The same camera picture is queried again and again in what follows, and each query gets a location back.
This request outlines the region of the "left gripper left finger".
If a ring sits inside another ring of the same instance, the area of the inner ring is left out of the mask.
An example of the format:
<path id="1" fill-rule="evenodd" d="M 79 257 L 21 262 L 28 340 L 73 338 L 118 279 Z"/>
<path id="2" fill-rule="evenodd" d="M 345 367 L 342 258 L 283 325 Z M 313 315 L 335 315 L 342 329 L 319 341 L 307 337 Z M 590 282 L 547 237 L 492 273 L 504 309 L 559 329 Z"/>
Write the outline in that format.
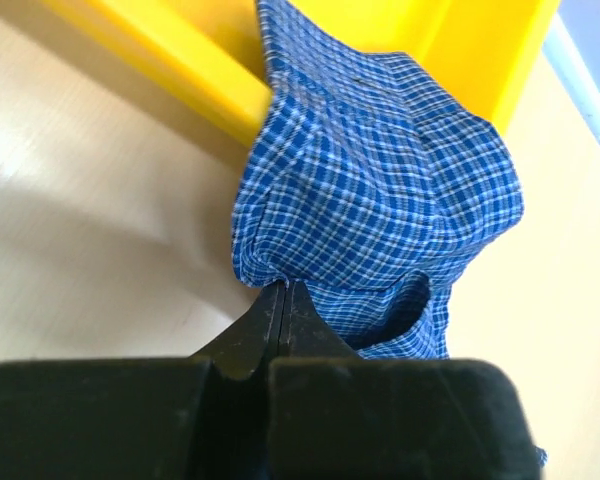
<path id="1" fill-rule="evenodd" d="M 285 287 L 188 357 L 0 362 L 0 479 L 265 479 Z"/>

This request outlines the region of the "blue plaid long sleeve shirt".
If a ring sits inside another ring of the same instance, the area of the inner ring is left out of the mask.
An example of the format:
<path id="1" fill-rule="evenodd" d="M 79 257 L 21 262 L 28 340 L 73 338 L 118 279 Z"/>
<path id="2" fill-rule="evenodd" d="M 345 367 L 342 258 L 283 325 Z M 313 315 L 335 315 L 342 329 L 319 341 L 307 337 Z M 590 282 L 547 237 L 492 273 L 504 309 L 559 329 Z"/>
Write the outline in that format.
<path id="1" fill-rule="evenodd" d="M 408 55 L 357 51 L 286 1 L 256 11 L 274 96 L 234 204 L 236 276 L 304 285 L 361 359 L 452 360 L 452 287 L 524 211 L 502 139 Z"/>

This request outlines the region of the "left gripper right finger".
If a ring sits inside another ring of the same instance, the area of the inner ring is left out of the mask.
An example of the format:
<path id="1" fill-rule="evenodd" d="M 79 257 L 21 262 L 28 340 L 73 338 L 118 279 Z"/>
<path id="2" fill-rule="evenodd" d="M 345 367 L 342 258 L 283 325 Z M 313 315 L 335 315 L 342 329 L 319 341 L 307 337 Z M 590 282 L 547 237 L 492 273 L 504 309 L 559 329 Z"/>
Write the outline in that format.
<path id="1" fill-rule="evenodd" d="M 275 479 L 537 479 L 517 390 L 471 359 L 364 360 L 287 286 L 270 363 Z"/>

